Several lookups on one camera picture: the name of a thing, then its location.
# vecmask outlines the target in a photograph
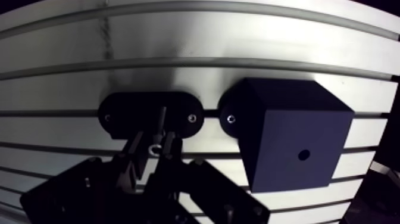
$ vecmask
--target black 3d-printed block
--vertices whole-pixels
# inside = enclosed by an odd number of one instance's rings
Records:
[[[244,79],[220,101],[252,192],[327,186],[354,117],[315,81]],[[230,122],[227,117],[234,116]]]

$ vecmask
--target circular hole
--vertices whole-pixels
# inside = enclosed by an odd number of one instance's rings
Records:
[[[306,160],[306,159],[308,159],[309,157],[310,157],[310,151],[308,151],[308,150],[302,150],[300,153],[299,153],[299,160],[301,160],[301,161],[304,161],[304,160]]]

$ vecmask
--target silver metal surface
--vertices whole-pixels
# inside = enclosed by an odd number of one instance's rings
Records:
[[[77,71],[139,69],[154,67],[222,67],[273,69],[288,71],[309,71],[316,73],[343,74],[355,77],[372,77],[390,79],[391,74],[376,71],[354,69],[341,66],[330,66],[296,61],[263,60],[255,58],[226,57],[180,57],[180,58],[135,58],[85,63],[62,64],[0,73],[0,80],[18,79],[51,74],[72,73]]]
[[[398,35],[394,32],[374,27],[369,24],[360,23],[354,20],[336,17],[333,15],[316,13],[311,11],[299,10],[294,8],[278,7],[274,5],[249,4],[244,2],[212,2],[212,1],[186,1],[186,2],[151,2],[142,4],[121,5],[95,10],[59,15],[34,21],[17,27],[13,27],[0,32],[0,39],[9,38],[37,29],[57,26],[61,24],[73,23],[82,20],[90,20],[101,17],[112,17],[126,14],[159,13],[159,12],[178,12],[178,11],[216,11],[231,13],[249,13],[277,15],[284,17],[300,18],[304,20],[319,21],[336,26],[347,27],[383,36],[389,39],[396,39]]]

